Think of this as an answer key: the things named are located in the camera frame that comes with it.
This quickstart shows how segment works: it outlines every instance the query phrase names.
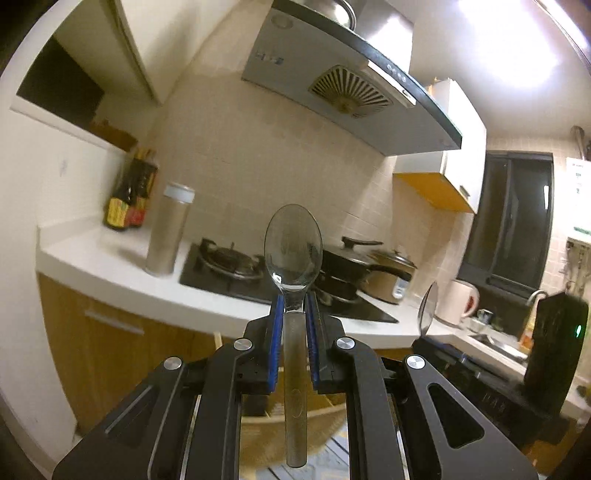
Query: transparent spoon held by black gripper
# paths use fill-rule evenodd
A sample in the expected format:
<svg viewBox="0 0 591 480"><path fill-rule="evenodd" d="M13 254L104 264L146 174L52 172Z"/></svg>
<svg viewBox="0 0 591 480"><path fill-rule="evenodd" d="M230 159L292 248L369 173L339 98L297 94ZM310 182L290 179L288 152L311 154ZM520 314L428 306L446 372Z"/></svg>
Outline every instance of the transparent spoon held by black gripper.
<svg viewBox="0 0 591 480"><path fill-rule="evenodd" d="M307 462L306 319L303 301L322 265L322 235L312 214L301 205L275 212L265 234L265 263L285 298L283 376L285 457L293 468Z"/></svg>

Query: metal bolt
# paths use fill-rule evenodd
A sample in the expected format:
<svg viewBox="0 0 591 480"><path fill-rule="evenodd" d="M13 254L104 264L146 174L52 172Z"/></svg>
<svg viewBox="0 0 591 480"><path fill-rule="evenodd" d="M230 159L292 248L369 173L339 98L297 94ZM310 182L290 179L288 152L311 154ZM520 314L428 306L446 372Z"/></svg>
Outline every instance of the metal bolt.
<svg viewBox="0 0 591 480"><path fill-rule="evenodd" d="M164 361L164 368L166 370L176 370L183 364L183 361L177 356L169 356Z"/></svg>
<svg viewBox="0 0 591 480"><path fill-rule="evenodd" d="M415 370L420 370L425 366L425 359L422 356L411 355L407 358L407 365Z"/></svg>
<svg viewBox="0 0 591 480"><path fill-rule="evenodd" d="M355 340L349 337L341 337L336 341L336 346L343 350L351 350L355 346Z"/></svg>
<svg viewBox="0 0 591 480"><path fill-rule="evenodd" d="M239 338L234 342L234 348L241 352L245 352L252 348L252 342L248 338Z"/></svg>

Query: gas stove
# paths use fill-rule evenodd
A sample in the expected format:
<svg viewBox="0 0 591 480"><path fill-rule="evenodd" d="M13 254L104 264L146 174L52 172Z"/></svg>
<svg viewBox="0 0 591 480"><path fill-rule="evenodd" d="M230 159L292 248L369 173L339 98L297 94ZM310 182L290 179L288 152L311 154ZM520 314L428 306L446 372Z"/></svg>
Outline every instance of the gas stove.
<svg viewBox="0 0 591 480"><path fill-rule="evenodd" d="M277 287L260 255L250 257L237 250L217 246L204 238L193 244L183 267L180 283L242 300L270 305ZM319 301L321 312L342 318L398 323L394 317L359 297L354 303Z"/></svg>

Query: white countertop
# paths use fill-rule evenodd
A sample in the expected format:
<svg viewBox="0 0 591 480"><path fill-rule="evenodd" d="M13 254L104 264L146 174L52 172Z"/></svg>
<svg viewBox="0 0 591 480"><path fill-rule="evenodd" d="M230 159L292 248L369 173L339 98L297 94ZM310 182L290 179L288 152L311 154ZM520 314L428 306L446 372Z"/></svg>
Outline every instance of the white countertop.
<svg viewBox="0 0 591 480"><path fill-rule="evenodd" d="M37 249L37 271L84 295L159 322L223 336L240 337L246 324L269 313L269 305L181 285L190 244L181 244L174 272L153 277L144 271L150 232L147 229L114 232L97 226ZM347 335L372 348L409 348L419 336L417 308L391 305L360 293L399 323L342 319ZM479 358L520 380L525 367L477 342L458 328L434 320L428 335ZM574 385L563 414L579 418L591 411Z"/></svg>

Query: silver thermos bottle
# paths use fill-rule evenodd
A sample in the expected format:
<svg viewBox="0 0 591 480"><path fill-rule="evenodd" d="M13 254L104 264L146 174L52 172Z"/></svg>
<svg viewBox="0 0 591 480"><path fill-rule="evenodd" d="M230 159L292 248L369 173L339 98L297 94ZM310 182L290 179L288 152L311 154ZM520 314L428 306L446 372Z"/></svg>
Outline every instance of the silver thermos bottle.
<svg viewBox="0 0 591 480"><path fill-rule="evenodd" d="M173 182L166 185L148 247L145 270L149 274L162 277L173 272L184 224L194 198L195 191L185 185Z"/></svg>

